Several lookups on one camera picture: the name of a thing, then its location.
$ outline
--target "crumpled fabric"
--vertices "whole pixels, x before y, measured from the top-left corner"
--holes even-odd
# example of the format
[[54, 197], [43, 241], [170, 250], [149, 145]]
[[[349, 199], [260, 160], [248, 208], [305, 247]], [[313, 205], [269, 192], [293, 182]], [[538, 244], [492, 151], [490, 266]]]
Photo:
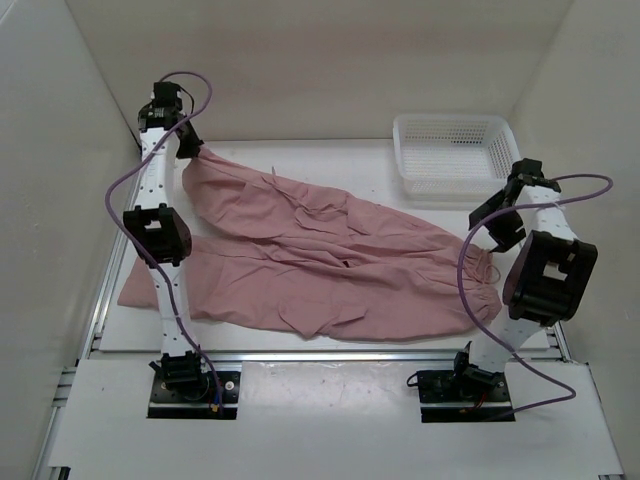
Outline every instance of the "crumpled fabric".
[[[456, 283], [462, 240], [346, 191], [229, 162], [202, 148], [183, 173], [196, 213], [215, 227], [186, 260], [192, 318], [304, 338], [404, 341], [473, 327]], [[483, 322], [500, 299], [491, 253], [474, 245], [464, 288]], [[138, 259], [118, 303], [158, 308]]]

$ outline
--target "white table surface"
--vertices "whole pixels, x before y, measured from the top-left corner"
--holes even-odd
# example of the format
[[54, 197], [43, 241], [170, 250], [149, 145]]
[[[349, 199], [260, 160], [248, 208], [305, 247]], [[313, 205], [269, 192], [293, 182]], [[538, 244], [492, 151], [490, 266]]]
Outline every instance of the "white table surface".
[[[69, 480], [597, 480], [622, 473], [587, 366], [537, 362], [578, 396], [510, 423], [422, 424], [402, 362], [243, 364], [235, 421], [147, 419], [153, 371], [83, 360], [49, 461]], [[517, 364], [515, 405], [560, 390]]]
[[[314, 140], [314, 141], [250, 141], [212, 142], [209, 148], [228, 160], [278, 175], [318, 185], [332, 186], [352, 194], [422, 218], [464, 238], [468, 227], [468, 210], [434, 209], [433, 205], [412, 200], [402, 190], [391, 140]], [[182, 189], [181, 173], [188, 160], [179, 161], [176, 168], [175, 208], [195, 235], [207, 235], [206, 222], [197, 218]], [[495, 244], [479, 232], [474, 243], [492, 248]], [[494, 264], [501, 271], [496, 284], [502, 292], [504, 278], [517, 256], [514, 248], [506, 254], [494, 256]], [[157, 312], [117, 305], [117, 297], [135, 259], [129, 245], [125, 251], [115, 292], [107, 312], [100, 344], [104, 352], [160, 351], [162, 330]], [[507, 315], [506, 307], [499, 315]], [[206, 350], [220, 352], [266, 351], [347, 351], [347, 350], [458, 350], [469, 340], [481, 335], [467, 335], [402, 343], [345, 342], [327, 337], [305, 340], [295, 333], [255, 330], [223, 322], [194, 321], [195, 333]], [[544, 350], [549, 342], [544, 332], [531, 337], [523, 349]]]

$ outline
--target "white panel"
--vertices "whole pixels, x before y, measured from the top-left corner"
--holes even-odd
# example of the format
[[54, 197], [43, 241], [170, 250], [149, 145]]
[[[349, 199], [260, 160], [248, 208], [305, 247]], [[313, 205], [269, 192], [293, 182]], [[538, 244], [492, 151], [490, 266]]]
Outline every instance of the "white panel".
[[[324, 141], [271, 141], [271, 142], [216, 142], [209, 146], [224, 158], [258, 170], [270, 172], [274, 167], [279, 175], [319, 185], [350, 191], [354, 195], [435, 223], [448, 231], [464, 237], [468, 227], [468, 212], [426, 210], [420, 202], [412, 201], [402, 193], [402, 179], [397, 173], [390, 140], [324, 140]], [[176, 210], [189, 224], [194, 234], [211, 235], [207, 224], [198, 219], [191, 202], [181, 188], [182, 169], [187, 162], [180, 162], [176, 169]], [[475, 242], [484, 247], [495, 244], [481, 232]], [[502, 285], [517, 249], [494, 256], [502, 278]], [[129, 275], [135, 259], [135, 250], [128, 248], [116, 282], [116, 295], [108, 312], [105, 332], [100, 344], [103, 351], [159, 351], [162, 339], [160, 317], [151, 310], [120, 307], [117, 296]], [[502, 315], [507, 315], [506, 308]], [[206, 349], [221, 351], [276, 351], [276, 350], [398, 350], [431, 349], [457, 350], [475, 335], [412, 341], [401, 344], [376, 344], [367, 342], [340, 342], [327, 337], [304, 340], [293, 333], [252, 330], [228, 323], [195, 321], [198, 339]], [[546, 334], [532, 337], [526, 348], [549, 347]]]
[[[565, 331], [573, 355], [589, 361], [630, 478], [640, 478], [640, 2], [574, 3], [532, 88], [512, 118], [523, 155], [547, 176], [611, 175], [606, 197], [567, 208], [571, 228], [599, 258]], [[563, 182], [585, 193], [602, 183]]]
[[0, 477], [13, 479], [75, 361], [113, 242], [103, 192], [136, 149], [61, 0], [9, 7], [0, 59]]
[[[93, 478], [597, 479], [621, 473], [587, 367], [537, 365], [571, 403], [515, 423], [421, 424], [419, 364], [245, 363], [236, 421], [147, 419], [144, 361], [80, 363], [50, 464]], [[557, 387], [509, 365], [516, 405]]]
[[403, 112], [508, 115], [571, 3], [67, 2], [130, 125], [167, 71], [210, 78], [208, 140], [389, 138]]

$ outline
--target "white wall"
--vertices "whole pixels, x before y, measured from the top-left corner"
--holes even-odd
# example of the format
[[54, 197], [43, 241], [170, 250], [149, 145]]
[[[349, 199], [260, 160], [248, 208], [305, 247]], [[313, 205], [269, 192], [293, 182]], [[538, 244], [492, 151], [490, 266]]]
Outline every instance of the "white wall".
[[592, 367], [622, 463], [640, 478], [640, 2], [576, 1], [511, 123], [520, 152], [543, 160], [546, 174], [616, 182], [606, 198], [568, 207], [599, 259], [566, 329], [574, 357]]
[[130, 125], [150, 83], [187, 68], [215, 84], [202, 138], [256, 140], [389, 138], [411, 111], [507, 115], [571, 1], [67, 3]]
[[137, 158], [62, 0], [0, 21], [0, 478], [27, 478], [114, 238], [102, 197]]

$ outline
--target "cable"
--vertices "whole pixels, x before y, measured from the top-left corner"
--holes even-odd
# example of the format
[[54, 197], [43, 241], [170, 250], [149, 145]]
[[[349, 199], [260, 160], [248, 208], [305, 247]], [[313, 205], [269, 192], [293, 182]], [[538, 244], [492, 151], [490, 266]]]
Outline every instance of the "cable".
[[193, 99], [193, 95], [191, 95], [189, 92], [187, 92], [187, 89], [184, 87], [180, 87], [180, 90], [182, 90], [184, 93], [187, 94], [187, 96], [191, 99], [191, 113], [193, 113], [193, 109], [196, 106], [196, 101]]
[[506, 215], [507, 213], [511, 213], [511, 212], [515, 212], [517, 210], [527, 210], [527, 209], [542, 209], [542, 208], [551, 208], [551, 207], [558, 207], [559, 205], [566, 205], [569, 203], [576, 203], [576, 202], [582, 202], [584, 200], [590, 200], [592, 198], [596, 198], [599, 197], [600, 195], [603, 195], [605, 193], [607, 193], [609, 190], [611, 190], [611, 188], [613, 188], [613, 180], [610, 177], [607, 177], [606, 175], [599, 175], [596, 173], [579, 173], [579, 174], [574, 174], [574, 175], [563, 175], [561, 177], [556, 177], [553, 178], [552, 180], [555, 181], [559, 181], [559, 180], [568, 180], [571, 178], [597, 178], [600, 180], [605, 180], [607, 182], [607, 186], [602, 188], [601, 190], [598, 190], [595, 193], [590, 193], [587, 195], [581, 195], [578, 197], [572, 197], [572, 198], [567, 198], [564, 200], [559, 200], [556, 203], [540, 203], [540, 204], [533, 204], [533, 203], [527, 203], [527, 204], [523, 204], [523, 205], [514, 205], [512, 207], [507, 207], [504, 208], [502, 210], [498, 210], [494, 213], [492, 213], [491, 215], [488, 215], [487, 217], [483, 218], [480, 222], [478, 222], [478, 224], [473, 227], [471, 229], [471, 231], [469, 232], [469, 235], [467, 235], [467, 238], [464, 240], [463, 244], [462, 244], [462, 248], [460, 250], [460, 256], [458, 257], [458, 267], [457, 267], [457, 281], [458, 281], [458, 292], [460, 294], [460, 299], [462, 300], [462, 305], [465, 309], [465, 311], [467, 312], [467, 315], [469, 315], [469, 318], [471, 319], [471, 321], [476, 325], [476, 327], [478, 327], [478, 329], [480, 329], [480, 331], [482, 331], [482, 333], [484, 333], [485, 335], [487, 335], [491, 340], [493, 340], [494, 342], [496, 342], [498, 345], [500, 345], [501, 347], [503, 347], [504, 349], [506, 349], [509, 353], [511, 353], [511, 355], [513, 356], [513, 358], [515, 358], [518, 363], [520, 363], [520, 365], [522, 365], [524, 368], [526, 368], [527, 370], [529, 370], [531, 373], [534, 373], [536, 375], [538, 375], [540, 378], [553, 383], [554, 385], [557, 385], [558, 387], [561, 387], [563, 389], [565, 389], [567, 392], [569, 392], [568, 395], [562, 396], [562, 397], [556, 397], [556, 398], [551, 398], [549, 400], [542, 400], [539, 402], [534, 402], [528, 405], [524, 405], [522, 407], [517, 407], [514, 408], [512, 410], [509, 410], [507, 412], [495, 415], [493, 417], [487, 418], [485, 421], [493, 421], [493, 420], [497, 420], [499, 418], [505, 417], [507, 415], [514, 415], [518, 412], [522, 412], [524, 410], [530, 410], [532, 408], [536, 408], [536, 407], [542, 407], [544, 405], [551, 405], [553, 403], [559, 403], [559, 402], [564, 402], [566, 400], [572, 400], [576, 397], [577, 393], [576, 391], [569, 385], [567, 385], [566, 383], [563, 383], [559, 380], [556, 380], [553, 377], [550, 377], [549, 375], [542, 373], [540, 370], [532, 367], [531, 365], [529, 365], [520, 355], [518, 355], [515, 351], [515, 349], [509, 345], [507, 342], [501, 340], [500, 338], [498, 338], [496, 335], [494, 335], [487, 327], [485, 327], [482, 322], [480, 320], [478, 320], [478, 318], [475, 316], [475, 314], [473, 313], [473, 310], [471, 310], [471, 307], [469, 306], [469, 301], [467, 300], [467, 296], [465, 294], [464, 291], [464, 285], [462, 283], [463, 279], [463, 272], [464, 272], [464, 260], [466, 257], [466, 253], [467, 250], [469, 249], [469, 245], [471, 245], [471, 239], [474, 237], [474, 235], [476, 233], [478, 233], [478, 230], [480, 230], [484, 225], [486, 225], [487, 223], [489, 223], [491, 220], [499, 217], [500, 215]]
[[115, 210], [113, 209], [113, 206], [111, 205], [111, 196], [113, 195], [114, 190], [119, 185], [121, 185], [123, 182], [125, 182], [126, 180], [128, 180], [129, 178], [134, 176], [136, 173], [141, 171], [143, 168], [145, 168], [149, 164], [149, 162], [151, 162], [151, 160], [153, 159], [155, 154], [158, 152], [160, 147], [164, 144], [164, 142], [166, 142], [167, 138], [169, 138], [169, 136], [171, 134], [176, 132], [182, 125], [187, 123], [189, 120], [191, 120], [192, 118], [195, 118], [198, 115], [200, 115], [207, 108], [207, 106], [209, 105], [209, 102], [211, 101], [211, 97], [213, 96], [213, 87], [211, 86], [211, 83], [209, 82], [209, 80], [207, 80], [205, 77], [203, 77], [199, 73], [195, 73], [195, 72], [175, 71], [175, 72], [171, 72], [171, 73], [168, 73], [165, 76], [163, 76], [160, 79], [160, 82], [163, 82], [167, 78], [172, 77], [174, 75], [191, 75], [193, 77], [199, 78], [207, 86], [207, 97], [205, 98], [205, 100], [202, 103], [202, 105], [195, 112], [192, 112], [189, 115], [186, 115], [183, 119], [181, 119], [173, 127], [171, 127], [169, 130], [167, 130], [165, 132], [165, 134], [160, 138], [160, 140], [158, 140], [158, 143], [156, 143], [156, 145], [153, 146], [153, 148], [151, 149], [149, 154], [142, 160], [142, 162], [140, 162], [135, 168], [133, 168], [130, 171], [128, 171], [127, 173], [125, 173], [122, 177], [118, 178], [115, 182], [113, 182], [109, 186], [109, 188], [107, 188], [107, 192], [104, 195], [104, 204], [105, 204], [105, 207], [107, 209], [107, 212], [109, 213], [109, 216], [111, 217], [113, 222], [116, 224], [116, 226], [122, 231], [122, 233], [125, 234], [125, 236], [129, 240], [131, 240], [131, 243], [133, 243], [133, 245], [136, 247], [138, 252], [140, 252], [140, 254], [145, 258], [145, 260], [148, 262], [148, 264], [152, 268], [155, 268], [158, 271], [158, 273], [160, 273], [160, 275], [162, 276], [162, 279], [167, 284], [167, 290], [169, 292], [169, 300], [171, 302], [171, 308], [173, 310], [174, 316], [176, 317], [176, 323], [178, 324], [178, 328], [180, 329], [180, 332], [182, 333], [184, 338], [187, 340], [189, 345], [191, 345], [191, 347], [195, 350], [195, 352], [198, 353], [204, 359], [205, 363], [208, 365], [208, 367], [211, 370], [211, 373], [213, 375], [213, 379], [216, 382], [217, 391], [222, 391], [222, 386], [220, 384], [220, 379], [218, 378], [218, 374], [216, 372], [216, 369], [213, 366], [213, 362], [211, 361], [209, 356], [204, 352], [204, 350], [202, 350], [202, 348], [200, 348], [200, 345], [198, 345], [193, 340], [193, 338], [191, 338], [191, 336], [189, 335], [189, 332], [187, 332], [186, 328], [184, 328], [184, 324], [182, 323], [182, 318], [180, 318], [180, 312], [178, 311], [178, 306], [176, 305], [176, 299], [174, 297], [173, 284], [171, 283], [171, 279], [169, 278], [167, 273], [164, 271], [164, 269], [158, 264], [158, 262], [156, 262], [155, 259], [151, 256], [151, 254], [142, 246], [142, 244], [126, 229], [126, 227], [124, 226], [124, 224], [122, 223], [122, 221], [120, 220], [118, 215], [116, 214]]

